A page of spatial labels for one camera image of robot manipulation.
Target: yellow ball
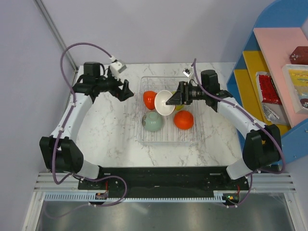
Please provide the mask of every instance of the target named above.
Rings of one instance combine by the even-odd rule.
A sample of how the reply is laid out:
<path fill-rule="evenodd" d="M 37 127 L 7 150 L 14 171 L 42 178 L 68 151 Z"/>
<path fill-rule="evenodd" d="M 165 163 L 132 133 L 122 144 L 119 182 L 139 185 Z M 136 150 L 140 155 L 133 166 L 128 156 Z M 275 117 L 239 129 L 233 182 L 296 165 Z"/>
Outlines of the yellow ball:
<path fill-rule="evenodd" d="M 179 111 L 179 110 L 183 109 L 184 106 L 185 106 L 185 105 L 176 105 L 176 106 L 175 106 L 175 110 L 176 110 L 176 111 Z"/>

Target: gray floor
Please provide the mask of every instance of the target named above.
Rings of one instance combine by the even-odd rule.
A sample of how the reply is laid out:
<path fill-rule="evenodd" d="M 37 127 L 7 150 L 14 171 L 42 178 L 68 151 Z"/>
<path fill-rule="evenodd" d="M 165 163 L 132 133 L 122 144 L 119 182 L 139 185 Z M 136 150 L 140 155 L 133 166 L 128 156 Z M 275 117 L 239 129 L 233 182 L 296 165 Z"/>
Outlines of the gray floor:
<path fill-rule="evenodd" d="M 47 202 L 51 216 L 80 202 Z M 43 216 L 44 231 L 293 231 L 283 196 L 251 194 L 238 208 L 210 203 L 121 203 L 84 207 L 61 219 Z"/>

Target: blue shelf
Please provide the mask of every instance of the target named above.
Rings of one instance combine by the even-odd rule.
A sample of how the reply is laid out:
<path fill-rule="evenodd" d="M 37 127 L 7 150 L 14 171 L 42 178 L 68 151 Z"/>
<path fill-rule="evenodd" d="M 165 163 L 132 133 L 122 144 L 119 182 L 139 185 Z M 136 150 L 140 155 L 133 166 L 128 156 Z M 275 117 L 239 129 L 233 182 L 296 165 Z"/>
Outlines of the blue shelf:
<path fill-rule="evenodd" d="M 258 17 L 255 27 L 302 27 L 308 18 L 308 0 L 277 0 L 269 5 Z M 243 51 L 260 51 L 257 39 L 253 32 L 244 45 L 241 56 L 235 65 L 235 69 L 247 69 L 243 57 Z M 242 104 L 238 87 L 234 76 L 234 70 L 227 82 L 228 91 L 236 101 Z M 238 132 L 241 149 L 244 147 L 244 138 Z M 282 136 L 282 150 L 286 162 L 290 163 L 308 154 L 308 119 L 293 127 Z"/>

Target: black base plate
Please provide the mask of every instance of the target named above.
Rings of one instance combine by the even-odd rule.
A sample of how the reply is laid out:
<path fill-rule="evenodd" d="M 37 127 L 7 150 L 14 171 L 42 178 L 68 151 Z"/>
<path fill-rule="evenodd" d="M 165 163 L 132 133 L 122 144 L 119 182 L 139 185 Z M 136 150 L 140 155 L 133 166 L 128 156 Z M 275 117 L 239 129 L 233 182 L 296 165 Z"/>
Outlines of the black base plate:
<path fill-rule="evenodd" d="M 100 168 L 98 178 L 108 175 L 122 177 L 127 185 L 126 198 L 197 198 L 213 197 L 213 191 L 248 190 L 245 177 L 230 180 L 226 167 L 106 167 Z M 108 179 L 110 198 L 122 197 L 124 184 Z M 105 190 L 106 182 L 84 180 L 79 190 Z"/>

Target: yellow shelf panel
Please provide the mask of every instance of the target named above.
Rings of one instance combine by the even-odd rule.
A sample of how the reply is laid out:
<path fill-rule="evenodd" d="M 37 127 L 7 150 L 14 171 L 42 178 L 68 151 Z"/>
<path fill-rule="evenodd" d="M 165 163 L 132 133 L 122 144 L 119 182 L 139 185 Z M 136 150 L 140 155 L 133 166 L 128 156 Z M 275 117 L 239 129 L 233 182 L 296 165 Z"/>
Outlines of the yellow shelf panel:
<path fill-rule="evenodd" d="M 248 69 L 249 79 L 251 81 L 251 85 L 253 86 L 252 92 L 255 94 L 257 107 L 261 111 L 262 121 L 264 121 L 264 123 L 266 123 L 267 125 L 271 125 L 272 123 L 265 118 L 265 115 L 263 113 L 256 82 L 256 73 L 258 71 L 269 72 L 263 54 L 260 51 L 244 51 L 243 56 Z M 285 134 L 288 130 L 291 129 L 290 126 L 285 125 L 277 125 L 277 127 L 279 128 L 281 135 Z"/>
<path fill-rule="evenodd" d="M 264 121 L 248 71 L 234 70 L 234 75 L 241 96 L 243 108 L 245 108 L 258 120 Z"/>

